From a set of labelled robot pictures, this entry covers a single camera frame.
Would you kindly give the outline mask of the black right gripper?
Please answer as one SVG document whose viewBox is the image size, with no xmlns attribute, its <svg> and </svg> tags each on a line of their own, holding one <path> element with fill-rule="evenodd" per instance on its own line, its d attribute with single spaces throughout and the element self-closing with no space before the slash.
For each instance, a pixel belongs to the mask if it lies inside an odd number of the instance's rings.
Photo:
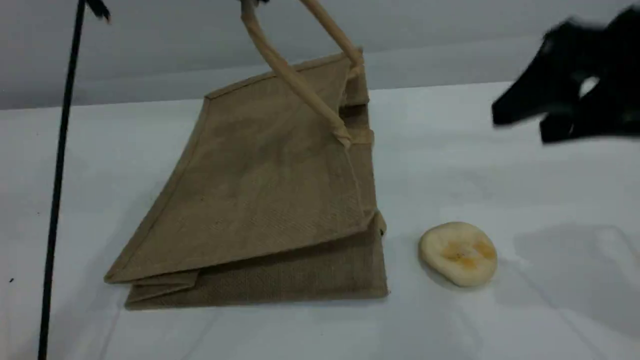
<svg viewBox="0 0 640 360">
<path fill-rule="evenodd" d="M 494 126 L 510 126 L 543 115 L 543 144 L 601 137 L 639 137 L 639 7 L 629 6 L 607 25 L 567 18 L 544 35 L 515 82 L 491 105 Z M 588 78 L 626 107 L 571 109 Z"/>
</svg>

